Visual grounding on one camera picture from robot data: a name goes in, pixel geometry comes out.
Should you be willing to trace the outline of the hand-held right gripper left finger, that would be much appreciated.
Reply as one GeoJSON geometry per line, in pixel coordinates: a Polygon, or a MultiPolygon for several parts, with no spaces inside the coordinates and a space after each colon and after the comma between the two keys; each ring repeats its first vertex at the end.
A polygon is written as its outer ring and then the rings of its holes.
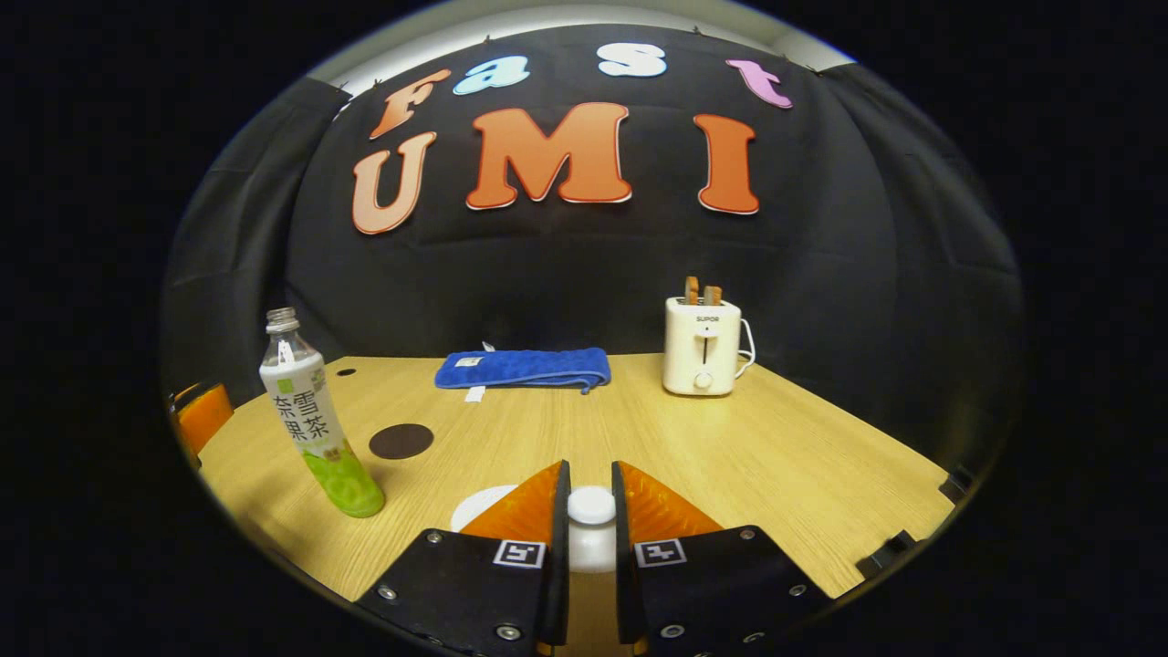
{"type": "Polygon", "coordinates": [[[463,531],[422,531],[356,607],[442,656],[551,656],[566,645],[570,491],[559,459],[463,531]]]}

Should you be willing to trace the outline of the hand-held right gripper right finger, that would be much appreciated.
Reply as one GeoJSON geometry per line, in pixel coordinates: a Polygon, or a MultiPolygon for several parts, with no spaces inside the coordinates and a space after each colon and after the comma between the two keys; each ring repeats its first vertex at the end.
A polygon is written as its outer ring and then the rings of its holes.
{"type": "Polygon", "coordinates": [[[639,466],[610,466],[616,614],[635,656],[777,656],[835,600],[756,525],[722,527],[639,466]]]}

